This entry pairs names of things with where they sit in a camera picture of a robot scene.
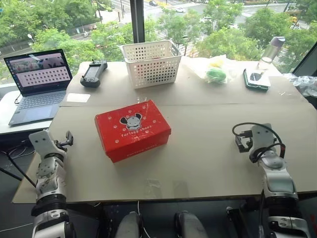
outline cartoon mouse logo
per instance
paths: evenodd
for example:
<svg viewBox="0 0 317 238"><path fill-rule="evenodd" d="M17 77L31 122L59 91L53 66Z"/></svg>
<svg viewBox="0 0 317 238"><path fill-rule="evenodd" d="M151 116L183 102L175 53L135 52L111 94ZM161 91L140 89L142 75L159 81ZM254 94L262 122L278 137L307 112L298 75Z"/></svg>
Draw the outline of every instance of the cartoon mouse logo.
<svg viewBox="0 0 317 238"><path fill-rule="evenodd" d="M141 118L142 118L142 115L139 113L136 113L135 116L132 116L129 118L122 117L120 119L120 123L125 124L128 130L137 130L141 128Z"/></svg>

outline laptop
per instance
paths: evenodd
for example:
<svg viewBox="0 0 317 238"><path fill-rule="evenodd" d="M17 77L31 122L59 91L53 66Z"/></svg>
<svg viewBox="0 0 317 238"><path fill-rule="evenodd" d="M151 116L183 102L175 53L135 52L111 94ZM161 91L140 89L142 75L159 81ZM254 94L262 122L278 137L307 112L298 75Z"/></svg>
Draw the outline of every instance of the laptop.
<svg viewBox="0 0 317 238"><path fill-rule="evenodd" d="M9 125L52 119L72 79L63 50L4 58L23 96Z"/></svg>

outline white desk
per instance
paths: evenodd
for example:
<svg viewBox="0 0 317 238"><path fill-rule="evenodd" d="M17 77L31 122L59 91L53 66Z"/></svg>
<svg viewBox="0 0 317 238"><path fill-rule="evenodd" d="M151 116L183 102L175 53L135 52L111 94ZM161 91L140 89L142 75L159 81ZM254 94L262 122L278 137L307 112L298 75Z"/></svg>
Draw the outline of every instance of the white desk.
<svg viewBox="0 0 317 238"><path fill-rule="evenodd" d="M44 129L48 128L52 122L52 120L46 120L24 125L9 126L9 122L17 108L17 105L14 104L14 100L19 94L20 91L8 92L0 101L0 135Z"/></svg>
<svg viewBox="0 0 317 238"><path fill-rule="evenodd" d="M256 62L239 64L242 71ZM246 121L270 122L287 146L285 159L297 190L317 191L317 112L281 76L271 78L267 92L258 92L247 89L242 77L225 85L207 84L183 64L174 84L137 90L122 62L109 63L97 89L81 86L81 75L67 92L91 93L90 99L63 102L50 126L54 139L63 140L67 130L74 135L65 161L68 202L259 194L261 168L248 153L238 152L231 133L233 125ZM94 117L145 98L154 100L170 124L169 142L113 164L102 149ZM39 161L36 155L27 172L34 181ZM25 179L13 202L35 202L34 188Z"/></svg>
<svg viewBox="0 0 317 238"><path fill-rule="evenodd" d="M50 131L68 148L67 201L211 198L260 194L261 168L240 154L233 125L270 122L286 144L288 171L299 192L317 191L317 113L309 103L213 106L160 106L172 128L166 145L113 164L105 155L94 123L96 114L116 107L61 107ZM35 181L40 158L28 175ZM14 203L34 203L34 188L24 180Z"/></svg>

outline plastic wrap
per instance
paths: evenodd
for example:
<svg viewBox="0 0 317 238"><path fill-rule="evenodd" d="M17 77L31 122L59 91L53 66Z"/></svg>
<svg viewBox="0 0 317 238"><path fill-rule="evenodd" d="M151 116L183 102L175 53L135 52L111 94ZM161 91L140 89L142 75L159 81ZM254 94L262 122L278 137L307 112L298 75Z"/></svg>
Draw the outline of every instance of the plastic wrap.
<svg viewBox="0 0 317 238"><path fill-rule="evenodd" d="M185 64L201 79L207 83L228 83L238 75L239 69L234 60L226 55L213 58L183 57Z"/></svg>
<svg viewBox="0 0 317 238"><path fill-rule="evenodd" d="M312 96L317 98L317 77L297 77L292 73L285 73L284 77L286 77L290 82L292 82L293 85L304 97Z"/></svg>

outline game controller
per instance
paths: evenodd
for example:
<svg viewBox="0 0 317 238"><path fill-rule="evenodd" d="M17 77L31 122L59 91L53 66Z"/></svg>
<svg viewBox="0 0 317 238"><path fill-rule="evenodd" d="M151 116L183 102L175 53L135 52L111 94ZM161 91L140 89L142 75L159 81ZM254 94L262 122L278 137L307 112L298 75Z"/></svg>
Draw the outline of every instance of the game controller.
<svg viewBox="0 0 317 238"><path fill-rule="evenodd" d="M81 77L80 83L88 88L97 88L100 85L99 76L108 67L107 61L94 61L89 64L86 73Z"/></svg>

